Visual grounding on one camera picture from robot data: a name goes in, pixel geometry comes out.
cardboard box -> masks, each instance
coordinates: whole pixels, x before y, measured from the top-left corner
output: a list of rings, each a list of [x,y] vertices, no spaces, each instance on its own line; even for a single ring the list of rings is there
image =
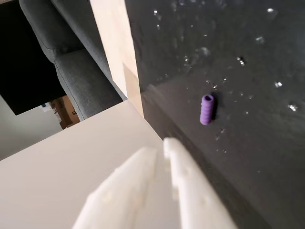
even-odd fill
[[[51,101],[51,107],[57,116],[62,129],[80,122],[71,101],[66,95]]]

purple foam tube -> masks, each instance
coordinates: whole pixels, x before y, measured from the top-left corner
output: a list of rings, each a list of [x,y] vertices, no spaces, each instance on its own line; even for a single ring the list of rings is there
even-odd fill
[[[214,97],[210,94],[206,94],[205,96],[203,96],[200,113],[200,122],[202,125],[208,125],[211,122],[213,107]]]

gray fabric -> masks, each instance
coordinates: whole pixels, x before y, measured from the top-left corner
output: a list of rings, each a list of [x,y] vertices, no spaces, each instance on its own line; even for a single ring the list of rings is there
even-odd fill
[[[83,45],[50,0],[19,0],[38,42],[54,62],[59,55],[83,49]]]
[[[112,80],[101,37],[96,26],[90,1],[88,0],[51,0],[74,33],[81,40],[92,58],[113,85],[123,100],[126,96]]]
[[[80,120],[89,118],[122,99],[86,50],[55,60],[58,78]]]

white wall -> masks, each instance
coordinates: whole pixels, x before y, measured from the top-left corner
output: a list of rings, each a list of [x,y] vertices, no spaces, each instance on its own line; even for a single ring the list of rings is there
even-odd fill
[[[0,96],[0,160],[61,130],[52,110],[36,107],[16,116]]]

black surface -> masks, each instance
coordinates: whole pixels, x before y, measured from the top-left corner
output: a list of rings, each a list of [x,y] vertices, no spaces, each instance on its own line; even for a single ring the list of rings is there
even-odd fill
[[[145,118],[190,150],[239,228],[304,228],[305,2],[173,2],[126,0]]]
[[[18,1],[0,4],[0,95],[18,115],[65,95]]]

